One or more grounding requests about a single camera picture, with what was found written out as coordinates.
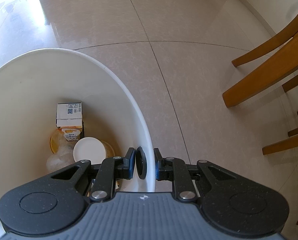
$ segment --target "cardboard box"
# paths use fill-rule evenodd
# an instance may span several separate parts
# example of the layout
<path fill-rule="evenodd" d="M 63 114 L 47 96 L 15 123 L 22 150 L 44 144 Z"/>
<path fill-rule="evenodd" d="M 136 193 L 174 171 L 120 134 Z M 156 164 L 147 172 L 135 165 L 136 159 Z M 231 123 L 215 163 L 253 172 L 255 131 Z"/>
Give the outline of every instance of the cardboard box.
<path fill-rule="evenodd" d="M 78 141 L 82 132 L 82 104 L 58 104 L 56 125 L 67 141 Z"/>

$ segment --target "white trash bin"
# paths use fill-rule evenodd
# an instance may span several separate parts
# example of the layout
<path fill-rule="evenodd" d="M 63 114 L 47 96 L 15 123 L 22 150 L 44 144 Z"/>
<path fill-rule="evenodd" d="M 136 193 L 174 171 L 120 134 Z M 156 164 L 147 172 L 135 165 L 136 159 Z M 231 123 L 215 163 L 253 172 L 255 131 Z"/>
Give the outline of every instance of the white trash bin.
<path fill-rule="evenodd" d="M 124 191 L 153 192 L 155 160 L 147 124 L 129 90 L 97 60 L 68 49 L 39 49 L 0 68 L 0 198 L 47 174 L 57 103 L 82 102 L 86 136 L 108 142 L 116 155 L 141 146 L 144 180 L 136 172 Z M 0 236 L 4 230 L 0 223 Z"/>

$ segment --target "baseboard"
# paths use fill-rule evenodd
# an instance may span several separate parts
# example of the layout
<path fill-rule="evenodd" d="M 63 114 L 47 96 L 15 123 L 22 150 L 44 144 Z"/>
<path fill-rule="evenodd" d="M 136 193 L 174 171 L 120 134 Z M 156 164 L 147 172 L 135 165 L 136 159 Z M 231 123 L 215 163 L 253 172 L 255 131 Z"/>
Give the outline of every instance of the baseboard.
<path fill-rule="evenodd" d="M 249 11 L 258 19 L 258 21 L 265 27 L 265 29 L 269 32 L 269 34 L 273 37 L 276 35 L 275 31 L 269 23 L 258 13 L 258 11 L 247 1 L 247 0 L 239 0 L 244 6 L 246 6 Z"/>

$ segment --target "tile grout line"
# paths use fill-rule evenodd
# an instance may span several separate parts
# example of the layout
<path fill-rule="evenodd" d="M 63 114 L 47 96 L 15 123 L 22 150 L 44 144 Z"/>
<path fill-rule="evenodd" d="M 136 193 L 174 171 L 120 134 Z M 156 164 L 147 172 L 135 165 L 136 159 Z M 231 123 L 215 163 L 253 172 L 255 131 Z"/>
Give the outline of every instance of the tile grout line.
<path fill-rule="evenodd" d="M 185 145 L 185 149 L 186 149 L 187 156 L 188 156 L 188 159 L 189 159 L 189 163 L 191 164 L 190 157 L 189 157 L 189 153 L 188 153 L 188 149 L 187 149 L 187 145 L 186 145 L 186 142 L 185 142 L 185 138 L 184 138 L 184 135 L 183 135 L 183 133 L 182 133 L 182 129 L 181 129 L 181 126 L 180 126 L 180 122 L 179 122 L 179 119 L 178 119 L 178 116 L 177 116 L 177 113 L 176 113 L 176 109 L 175 109 L 175 106 L 174 106 L 174 104 L 173 104 L 173 101 L 172 101 L 172 98 L 171 98 L 171 95 L 170 95 L 170 92 L 169 92 L 169 89 L 168 89 L 168 86 L 167 86 L 167 83 L 166 83 L 165 78 L 164 78 L 164 76 L 163 76 L 163 74 L 162 74 L 162 71 L 161 71 L 160 65 L 159 65 L 159 63 L 158 63 L 156 54 L 155 54 L 154 51 L 153 51 L 152 45 L 151 45 L 151 43 L 150 43 L 150 41 L 149 41 L 147 32 L 146 32 L 146 30 L 145 30 L 145 28 L 144 28 L 144 26 L 143 26 L 143 24 L 142 24 L 142 21 L 140 20 L 140 17 L 139 17 L 139 15 L 138 15 L 138 12 L 137 12 L 137 10 L 135 9 L 135 6 L 134 6 L 132 0 L 130 0 L 130 2 L 131 2 L 132 6 L 133 6 L 133 8 L 134 8 L 134 10 L 135 10 L 135 13 L 136 13 L 137 16 L 138 16 L 138 19 L 139 19 L 139 21 L 140 21 L 140 23 L 141 23 L 141 25 L 142 25 L 143 31 L 144 31 L 144 33 L 145 33 L 146 36 L 147 36 L 147 39 L 148 39 L 148 42 L 149 42 L 149 44 L 150 44 L 151 50 L 152 50 L 152 52 L 153 52 L 153 55 L 154 55 L 154 57 L 155 57 L 155 59 L 156 59 L 158 68 L 159 68 L 159 70 L 160 70 L 162 79 L 163 79 L 163 81 L 164 81 L 164 83 L 165 83 L 165 86 L 166 86 L 166 89 L 167 89 L 167 92 L 168 92 L 168 95 L 169 95 L 169 98 L 170 98 L 170 101 L 171 101 L 173 110 L 174 110 L 174 112 L 175 112 L 175 115 L 176 115 L 176 118 L 177 118 L 177 121 L 178 121 L 178 125 L 179 125 L 179 128 L 180 128 L 180 132 L 181 132 L 182 139 L 183 139 L 183 141 L 184 141 L 184 145 Z"/>
<path fill-rule="evenodd" d="M 226 12 L 226 14 L 230 17 L 230 19 L 232 19 L 233 20 L 233 22 L 239 27 L 239 29 L 242 31 L 242 33 L 245 35 L 245 37 L 247 38 L 247 40 L 250 42 L 250 44 L 254 47 L 252 50 L 254 50 L 255 48 L 257 48 L 257 47 L 259 47 L 259 46 L 256 46 L 255 47 L 255 45 L 252 43 L 252 41 L 249 39 L 249 37 L 247 36 L 247 34 L 244 32 L 244 30 L 241 28 L 241 26 L 237 23 L 237 21 L 235 20 L 235 19 L 233 19 L 232 18 L 232 16 L 228 13 L 228 12 Z"/>
<path fill-rule="evenodd" d="M 285 113 L 285 116 L 286 116 L 286 119 L 287 119 L 287 124 L 288 124 L 288 126 L 289 126 L 289 130 L 291 130 L 291 126 L 290 126 L 290 123 L 289 123 L 289 120 L 288 120 L 288 115 L 287 115 L 287 111 L 286 111 L 286 108 L 285 108 L 285 106 L 284 106 L 284 104 L 283 104 L 283 101 L 282 101 L 282 99 L 281 99 L 281 96 L 279 95 L 279 93 L 278 93 L 278 87 L 276 86 L 276 84 L 274 84 L 274 87 L 276 88 L 275 89 L 275 91 L 276 91 L 276 94 L 278 95 L 278 97 L 279 97 L 279 99 L 280 99 L 280 102 L 281 102 L 281 105 L 282 105 L 282 109 L 283 109 L 283 111 L 284 111 L 284 113 Z"/>
<path fill-rule="evenodd" d="M 290 175 L 289 175 L 289 177 L 287 178 L 287 180 L 285 181 L 285 183 L 282 184 L 282 186 L 280 187 L 280 189 L 278 190 L 278 192 L 280 192 L 280 190 L 282 189 L 282 187 L 287 183 L 288 179 L 291 177 L 292 173 L 295 171 L 295 169 L 297 168 L 297 166 L 298 166 L 298 162 L 297 162 L 295 168 L 293 169 L 293 171 L 290 173 Z"/>
<path fill-rule="evenodd" d="M 213 44 L 213 43 L 194 42 L 194 41 L 150 41 L 149 39 L 147 41 L 126 41 L 126 42 L 108 43 L 108 44 L 94 45 L 94 46 L 88 46 L 88 47 L 83 47 L 83 48 L 78 48 L 78 49 L 88 49 L 88 48 L 94 48 L 94 47 L 100 47 L 100 46 L 106 46 L 106 45 L 125 44 L 125 43 L 136 43 L 136 42 L 149 42 L 149 43 L 150 42 L 183 42 L 183 43 L 193 43 L 193 44 L 214 45 L 214 46 L 220 46 L 220 47 L 226 47 L 226 48 L 232 48 L 232 49 L 240 49 L 240 50 L 250 51 L 250 50 L 247 50 L 247 49 L 241 49 L 241 48 L 230 47 L 230 46 L 226 46 L 226 45 Z"/>

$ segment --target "black rubber ring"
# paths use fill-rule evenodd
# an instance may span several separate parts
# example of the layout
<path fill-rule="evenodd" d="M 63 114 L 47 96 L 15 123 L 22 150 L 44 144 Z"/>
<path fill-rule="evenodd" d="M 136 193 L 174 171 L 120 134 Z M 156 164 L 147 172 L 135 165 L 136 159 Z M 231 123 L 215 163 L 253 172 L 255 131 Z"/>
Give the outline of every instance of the black rubber ring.
<path fill-rule="evenodd" d="M 138 176 L 140 179 L 145 179 L 147 175 L 147 159 L 141 147 L 138 147 L 135 153 L 135 163 L 137 165 Z"/>

